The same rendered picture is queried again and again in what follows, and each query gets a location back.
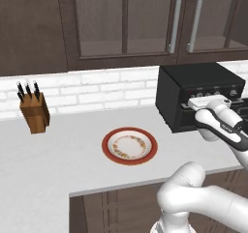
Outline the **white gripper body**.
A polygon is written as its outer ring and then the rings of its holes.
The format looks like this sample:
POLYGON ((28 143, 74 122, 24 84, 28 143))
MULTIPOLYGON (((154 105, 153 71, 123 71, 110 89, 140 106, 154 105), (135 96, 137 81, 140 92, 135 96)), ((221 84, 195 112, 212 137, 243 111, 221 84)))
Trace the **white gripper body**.
POLYGON ((198 111, 199 109, 206 108, 207 105, 214 100, 217 100, 221 104, 225 104, 227 107, 230 107, 232 104, 232 102, 223 95, 211 95, 206 97, 191 98, 188 100, 188 106, 195 111, 198 111))

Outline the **black toaster oven door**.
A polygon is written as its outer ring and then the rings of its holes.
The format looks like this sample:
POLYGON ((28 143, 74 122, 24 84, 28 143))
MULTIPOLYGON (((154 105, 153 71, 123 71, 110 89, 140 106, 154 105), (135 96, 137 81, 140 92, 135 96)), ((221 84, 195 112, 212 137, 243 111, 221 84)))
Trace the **black toaster oven door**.
MULTIPOLYGON (((231 109, 243 119, 242 129, 248 134, 248 98, 232 101, 231 109)), ((182 103, 175 116, 175 130, 177 132, 195 131, 194 115, 195 111, 187 104, 182 103)))

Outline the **black toaster oven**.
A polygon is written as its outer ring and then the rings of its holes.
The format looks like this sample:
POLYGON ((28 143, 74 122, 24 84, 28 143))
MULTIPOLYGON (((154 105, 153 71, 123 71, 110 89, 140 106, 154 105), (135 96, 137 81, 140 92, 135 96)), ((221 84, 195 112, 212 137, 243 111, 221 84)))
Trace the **black toaster oven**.
POLYGON ((175 130, 175 116, 182 103, 196 97, 221 94, 231 102, 242 97, 246 81, 218 63, 161 66, 158 74, 156 107, 170 127, 175 130), (236 96, 230 96, 235 89, 236 96))

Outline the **narrow glass cupboard door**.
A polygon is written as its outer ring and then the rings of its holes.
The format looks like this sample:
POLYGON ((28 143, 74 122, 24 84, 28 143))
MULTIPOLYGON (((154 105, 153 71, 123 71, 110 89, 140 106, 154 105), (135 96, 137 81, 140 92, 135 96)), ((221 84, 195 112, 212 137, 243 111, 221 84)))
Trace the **narrow glass cupboard door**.
POLYGON ((192 53, 187 51, 196 0, 186 0, 178 64, 248 60, 248 0, 203 0, 192 53))

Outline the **wide glass cupboard door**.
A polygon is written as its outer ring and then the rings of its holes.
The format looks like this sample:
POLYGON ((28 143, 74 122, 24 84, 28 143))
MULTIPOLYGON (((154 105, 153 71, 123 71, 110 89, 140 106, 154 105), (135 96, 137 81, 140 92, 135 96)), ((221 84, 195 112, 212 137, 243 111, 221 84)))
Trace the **wide glass cupboard door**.
POLYGON ((68 70, 174 65, 174 0, 59 0, 68 70))

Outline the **dark brown plain cupboard door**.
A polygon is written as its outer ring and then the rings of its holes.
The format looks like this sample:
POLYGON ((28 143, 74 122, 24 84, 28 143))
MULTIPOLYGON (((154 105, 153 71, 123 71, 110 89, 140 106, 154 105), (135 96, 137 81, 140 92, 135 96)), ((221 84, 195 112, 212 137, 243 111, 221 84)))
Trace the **dark brown plain cupboard door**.
POLYGON ((0 0, 0 76, 66 70, 58 0, 0 0))

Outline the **red rimmed white plate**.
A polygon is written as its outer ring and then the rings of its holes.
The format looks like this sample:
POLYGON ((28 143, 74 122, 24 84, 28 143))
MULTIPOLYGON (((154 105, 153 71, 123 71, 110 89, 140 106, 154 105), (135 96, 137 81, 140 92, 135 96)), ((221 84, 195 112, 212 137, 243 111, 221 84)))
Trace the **red rimmed white plate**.
POLYGON ((155 157, 158 144, 148 131, 128 127, 110 131, 102 141, 102 149, 116 163, 138 165, 155 157))

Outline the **dark brown base cupboard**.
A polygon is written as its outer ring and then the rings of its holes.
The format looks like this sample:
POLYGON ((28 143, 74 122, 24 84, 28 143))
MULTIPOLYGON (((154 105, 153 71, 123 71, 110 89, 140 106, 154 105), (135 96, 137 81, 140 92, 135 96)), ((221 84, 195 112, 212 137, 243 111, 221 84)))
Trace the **dark brown base cupboard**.
MULTIPOLYGON (((161 215, 156 192, 162 184, 70 198, 69 233, 150 233, 161 215)), ((203 185, 219 186, 248 198, 248 171, 210 174, 203 185)), ((239 233, 199 214, 191 213, 189 222, 197 233, 239 233)))

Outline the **wooden knife block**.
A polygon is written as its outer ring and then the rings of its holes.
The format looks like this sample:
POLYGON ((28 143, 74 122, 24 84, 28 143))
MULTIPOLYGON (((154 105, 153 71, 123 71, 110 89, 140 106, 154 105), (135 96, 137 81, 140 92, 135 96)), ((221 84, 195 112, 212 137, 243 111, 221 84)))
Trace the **wooden knife block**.
POLYGON ((23 101, 19 103, 19 109, 32 134, 46 131, 50 122, 50 114, 43 93, 38 98, 35 94, 32 94, 32 97, 25 95, 23 101))

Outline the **black handled knife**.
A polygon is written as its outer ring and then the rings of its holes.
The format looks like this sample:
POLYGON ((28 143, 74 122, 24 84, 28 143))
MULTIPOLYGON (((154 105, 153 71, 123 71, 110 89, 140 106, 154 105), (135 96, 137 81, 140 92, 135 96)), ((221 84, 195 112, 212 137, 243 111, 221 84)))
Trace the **black handled knife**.
POLYGON ((16 85, 17 85, 17 89, 18 89, 17 95, 18 95, 19 99, 21 100, 21 102, 24 102, 25 94, 24 94, 23 88, 22 88, 20 82, 18 82, 16 85))
POLYGON ((30 89, 30 86, 29 86, 27 81, 25 82, 25 90, 26 90, 26 93, 28 94, 30 100, 32 101, 32 93, 31 93, 31 89, 30 89))
POLYGON ((36 82, 36 80, 34 80, 33 82, 34 82, 34 88, 35 88, 34 94, 35 94, 37 100, 39 101, 40 100, 39 86, 38 86, 38 83, 36 82))

